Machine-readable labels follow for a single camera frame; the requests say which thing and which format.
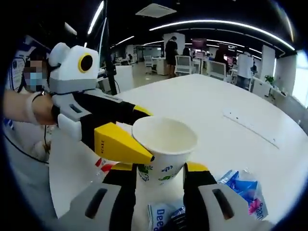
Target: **white table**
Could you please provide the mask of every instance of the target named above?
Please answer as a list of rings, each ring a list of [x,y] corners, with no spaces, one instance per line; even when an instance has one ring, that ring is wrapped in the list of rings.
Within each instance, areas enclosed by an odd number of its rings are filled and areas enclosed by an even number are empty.
[[[128,62],[129,59],[118,59],[116,60],[117,63],[122,63],[122,62]]]
[[[191,160],[206,165],[214,177],[248,168],[262,185],[269,215],[277,222],[296,201],[307,176],[308,136],[289,116],[267,101],[229,83],[199,74],[172,78],[119,95],[154,115],[185,122],[199,137]],[[258,127],[276,146],[223,116],[232,110]],[[95,175],[98,159],[81,143],[55,132],[50,156],[50,188],[58,216]],[[132,230],[147,230],[147,204],[183,196],[182,175],[159,189],[145,189],[137,178]]]

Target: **window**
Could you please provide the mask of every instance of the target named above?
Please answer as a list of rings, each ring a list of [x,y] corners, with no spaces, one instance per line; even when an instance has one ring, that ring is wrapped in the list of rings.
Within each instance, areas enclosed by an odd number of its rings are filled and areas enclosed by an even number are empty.
[[[296,75],[292,95],[308,107],[308,59],[304,51],[296,57]]]

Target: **office chair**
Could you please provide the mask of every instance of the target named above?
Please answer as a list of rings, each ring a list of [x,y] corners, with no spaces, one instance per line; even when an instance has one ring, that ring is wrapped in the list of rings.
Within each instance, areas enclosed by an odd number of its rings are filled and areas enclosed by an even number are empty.
[[[146,69],[148,70],[149,68],[151,69],[150,72],[145,71],[145,73],[151,73],[152,72],[152,67],[153,67],[153,60],[152,60],[152,56],[145,56],[144,57],[144,65],[146,67]]]
[[[227,76],[226,64],[209,60],[207,62],[207,73],[210,77],[224,80]]]
[[[287,95],[285,99],[277,103],[276,106],[290,116],[296,123],[303,123],[305,125],[307,109],[293,96]]]
[[[193,66],[190,56],[176,55],[175,73],[179,75],[190,75],[194,73],[195,67]]]

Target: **plastic wrapper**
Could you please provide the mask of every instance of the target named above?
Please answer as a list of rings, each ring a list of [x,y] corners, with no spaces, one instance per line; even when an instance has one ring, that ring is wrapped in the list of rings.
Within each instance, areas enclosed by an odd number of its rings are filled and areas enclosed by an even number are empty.
[[[96,176],[94,177],[94,182],[102,182],[108,172],[111,170],[113,165],[116,165],[118,162],[107,160],[104,158],[99,158],[95,163],[95,166],[98,168]]]
[[[268,215],[260,183],[247,170],[230,170],[218,183],[226,184],[248,202],[248,214],[262,220]]]
[[[148,205],[149,231],[161,230],[162,227],[170,221],[171,216],[175,215],[174,213],[182,207],[182,199],[170,203],[157,203]]]

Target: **paper cup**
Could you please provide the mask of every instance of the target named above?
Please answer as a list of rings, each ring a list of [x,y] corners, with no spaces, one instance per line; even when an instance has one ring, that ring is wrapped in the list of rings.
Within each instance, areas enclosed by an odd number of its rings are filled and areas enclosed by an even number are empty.
[[[149,165],[138,165],[147,185],[161,185],[173,179],[197,145],[197,135],[179,121],[149,116],[132,126],[133,138],[155,157]]]

